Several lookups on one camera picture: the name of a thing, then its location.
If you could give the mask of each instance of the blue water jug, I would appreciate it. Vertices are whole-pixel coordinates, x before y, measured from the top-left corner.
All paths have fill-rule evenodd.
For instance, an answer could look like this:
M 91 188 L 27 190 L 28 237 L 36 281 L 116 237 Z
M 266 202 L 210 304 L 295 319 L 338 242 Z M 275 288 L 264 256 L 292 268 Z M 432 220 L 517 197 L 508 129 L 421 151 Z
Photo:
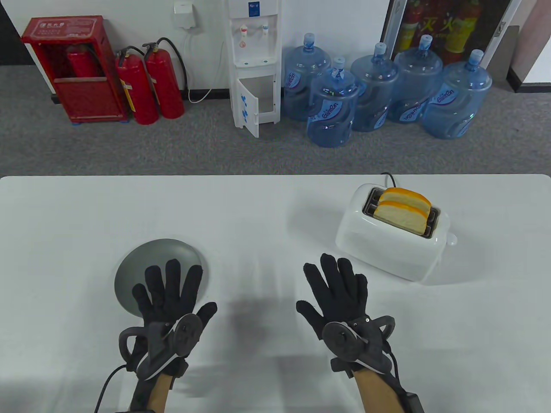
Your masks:
M 304 46 L 285 58 L 283 110 L 291 119 L 306 122 L 309 114 L 310 84 L 331 67 L 329 55 L 314 46 L 313 33 L 304 35 Z
M 398 80 L 398 66 L 385 57 L 386 45 L 377 43 L 373 55 L 360 57 L 350 71 L 358 78 L 360 91 L 352 129 L 371 132 L 385 122 L 392 91 Z
M 491 76 L 480 67 L 483 57 L 482 50 L 473 50 L 468 62 L 444 69 L 442 87 L 423 115 L 423 126 L 431 135 L 455 139 L 469 129 L 491 87 Z
M 432 41 L 432 36 L 423 35 L 419 48 L 399 53 L 394 59 L 399 67 L 399 79 L 388 112 L 392 122 L 418 121 L 442 84 L 442 59 L 429 50 Z
M 308 137 L 316 145 L 336 148 L 350 138 L 360 88 L 357 78 L 344 70 L 344 57 L 312 81 Z

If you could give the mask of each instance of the toaster slot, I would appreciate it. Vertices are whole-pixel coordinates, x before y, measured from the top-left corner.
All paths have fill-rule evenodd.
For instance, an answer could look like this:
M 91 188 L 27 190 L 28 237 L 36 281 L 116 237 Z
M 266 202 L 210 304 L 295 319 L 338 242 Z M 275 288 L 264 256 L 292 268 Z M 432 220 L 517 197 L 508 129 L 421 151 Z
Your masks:
M 369 196 L 368 196 L 368 200 L 367 202 L 365 203 L 364 205 L 364 208 L 362 210 L 362 212 L 367 215 L 367 216 L 370 216 L 372 218 L 375 218 L 378 220 L 378 218 L 374 217 L 373 214 L 375 213 L 375 210 L 377 209 L 377 206 L 379 205 L 379 199 L 381 198 L 381 195 L 383 194 L 385 190 L 382 189 L 382 188 L 379 188 L 379 187 L 373 187 L 369 193 Z M 438 221 L 438 215 L 440 214 L 440 211 L 438 211 L 438 209 L 436 209 L 435 207 L 431 207 L 430 208 L 430 212 L 429 212 L 429 217 L 426 221 L 426 229 L 425 229 L 425 233 L 423 235 L 419 235 L 419 234 L 415 234 L 419 237 L 423 237 L 423 238 L 431 238 L 433 236 L 433 232 L 434 232 L 434 228 L 436 228 L 436 224 L 437 224 L 437 221 Z

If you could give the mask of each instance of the gray bowl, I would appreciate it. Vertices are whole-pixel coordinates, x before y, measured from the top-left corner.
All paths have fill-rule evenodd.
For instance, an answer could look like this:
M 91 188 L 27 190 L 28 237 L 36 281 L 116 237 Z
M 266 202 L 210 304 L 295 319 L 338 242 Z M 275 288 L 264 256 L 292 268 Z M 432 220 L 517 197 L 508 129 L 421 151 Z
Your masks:
M 199 254 L 188 244 L 166 238 L 146 242 L 128 254 L 121 265 L 119 265 L 117 274 L 115 275 L 115 295 L 119 304 L 130 314 L 141 317 L 142 314 L 138 310 L 138 305 L 132 296 L 132 288 L 138 283 L 146 285 L 144 273 L 145 269 L 151 265 L 159 266 L 163 275 L 163 282 L 166 282 L 165 265 L 167 261 L 174 258 L 180 261 L 181 289 L 190 267 L 202 265 Z M 207 283 L 208 277 L 206 271 L 204 271 L 197 300 L 202 297 Z

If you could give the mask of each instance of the forearm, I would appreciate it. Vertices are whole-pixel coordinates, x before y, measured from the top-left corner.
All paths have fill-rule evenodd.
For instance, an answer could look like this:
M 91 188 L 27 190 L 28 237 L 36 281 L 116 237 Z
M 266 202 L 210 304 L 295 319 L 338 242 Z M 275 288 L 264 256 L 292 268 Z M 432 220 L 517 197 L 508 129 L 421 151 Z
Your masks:
M 148 410 L 153 410 L 155 413 L 164 413 L 171 382 L 172 377 L 161 373 L 149 397 Z
M 139 381 L 128 410 L 152 410 L 155 413 L 164 413 L 171 382 L 172 376 L 162 373 L 154 384 L 152 381 Z
M 392 388 L 377 373 L 364 369 L 354 372 L 365 413 L 404 413 Z

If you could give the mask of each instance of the water dispenser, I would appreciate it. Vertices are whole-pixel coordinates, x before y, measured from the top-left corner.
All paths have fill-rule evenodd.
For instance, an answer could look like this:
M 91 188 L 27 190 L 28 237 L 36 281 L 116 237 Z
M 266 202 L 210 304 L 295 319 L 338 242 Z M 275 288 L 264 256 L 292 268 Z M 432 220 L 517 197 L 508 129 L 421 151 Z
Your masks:
M 281 0 L 224 0 L 230 101 L 235 126 L 258 138 L 281 104 Z

